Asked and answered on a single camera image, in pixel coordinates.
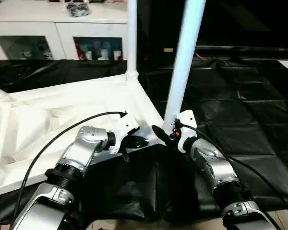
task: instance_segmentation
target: black wire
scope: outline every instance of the black wire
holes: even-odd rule
[[[262,211],[265,216],[269,219],[269,221],[273,224],[273,226],[277,229],[277,230],[282,230],[281,227],[276,223],[276,221],[272,218],[272,216],[270,216],[270,214],[266,211]]]
[[[263,182],[265,182],[269,187],[270,189],[276,194],[276,196],[280,199],[280,201],[283,203],[284,207],[286,208],[286,210],[288,211],[288,203],[286,202],[286,200],[284,199],[284,197],[281,195],[281,193],[267,180],[265,179],[258,171],[256,171],[254,168],[252,168],[251,166],[231,157],[231,156],[228,156],[214,141],[211,140],[211,138],[209,138],[205,133],[201,132],[200,130],[192,127],[192,126],[188,126],[188,125],[185,125],[185,124],[181,124],[181,126],[183,127],[186,127],[186,128],[190,128],[192,130],[194,130],[195,132],[201,134],[205,139],[207,139],[208,141],[210,141],[221,153],[222,155],[224,156],[224,158],[229,161],[230,163],[230,160],[232,161],[235,161],[236,163],[238,164],[241,164],[243,165],[244,167],[250,169],[252,172],[254,172],[257,176],[259,176],[260,179],[262,179]]]
[[[21,203],[21,197],[22,197],[22,194],[24,192],[24,188],[25,188],[25,184],[28,180],[28,177],[29,177],[29,174],[30,174],[30,171],[32,170],[34,164],[36,163],[37,159],[42,155],[42,153],[49,147],[49,145],[51,145],[56,139],[58,139],[60,136],[62,136],[64,133],[68,132],[69,130],[71,130],[72,128],[75,128],[76,126],[88,121],[88,120],[91,120],[91,119],[94,119],[96,117],[99,117],[99,116],[104,116],[104,115],[110,115],[110,114],[119,114],[121,117],[125,116],[127,113],[124,113],[124,112],[105,112],[105,113],[101,113],[101,114],[97,114],[97,115],[94,115],[94,116],[90,116],[82,121],[79,121],[78,123],[68,127],[67,129],[63,130],[62,132],[60,132],[59,134],[57,134],[50,142],[47,143],[47,145],[45,145],[42,150],[35,156],[35,158],[33,159],[32,163],[30,164],[27,172],[25,173],[25,176],[24,176],[24,180],[21,184],[21,187],[20,187],[20,191],[19,191],[19,194],[18,194],[18,199],[17,199],[17,202],[15,204],[15,208],[14,208],[14,220],[16,220],[17,218],[17,214],[18,214],[18,210],[19,210],[19,206],[20,206],[20,203]]]

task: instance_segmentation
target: floor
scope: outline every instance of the floor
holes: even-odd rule
[[[288,230],[288,212],[281,210],[269,212],[282,230]],[[212,219],[192,225],[173,226],[165,222],[140,223],[131,220],[97,220],[87,230],[226,230],[222,219]]]

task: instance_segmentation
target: metal rod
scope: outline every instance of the metal rod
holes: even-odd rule
[[[128,0],[127,80],[137,79],[136,70],[137,0]]]
[[[205,3],[206,0],[187,0],[185,4],[180,39],[163,124],[163,128],[167,132],[172,130],[172,123],[177,114],[180,113]]]

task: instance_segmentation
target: black mat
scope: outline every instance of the black mat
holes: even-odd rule
[[[28,76],[40,68],[25,62],[21,65],[30,68]],[[85,74],[82,65],[86,66]],[[22,80],[7,77],[0,71],[0,84],[13,92],[18,88],[39,88],[101,76],[88,63],[60,61],[55,66],[53,70],[46,68],[46,72],[42,70]],[[104,73],[104,77],[109,75],[109,69],[124,72],[124,68],[123,65],[99,66],[97,72]],[[171,72],[171,68],[147,66],[140,70],[140,83],[161,115],[167,102]],[[288,194],[287,69],[278,62],[194,63],[182,105],[182,110],[186,109],[194,111],[198,128],[226,153],[251,165]],[[284,208],[256,175],[243,166],[235,166],[261,208]],[[24,203],[35,186],[28,189]],[[219,215],[204,179],[194,171],[188,157],[161,145],[131,154],[130,165],[116,158],[92,167],[84,193],[79,211],[84,214],[85,223],[97,218],[189,222]],[[0,196],[0,222],[11,222],[15,196],[16,192]]]

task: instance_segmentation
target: robotic arm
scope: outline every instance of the robotic arm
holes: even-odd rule
[[[109,132],[92,126],[80,128],[75,141],[63,153],[55,168],[46,171],[48,179],[38,187],[12,229],[75,229],[65,216],[81,190],[95,153],[108,150],[110,154],[116,154],[124,137],[138,128],[137,121],[129,114],[122,117]]]
[[[181,124],[196,128],[192,110],[177,116],[175,128],[169,136],[156,126],[153,130],[166,144],[175,145],[180,152],[188,153],[198,170],[204,174],[211,194],[221,210],[224,227],[228,230],[275,230],[267,216],[245,191],[223,154],[207,140],[198,138],[194,130]]]

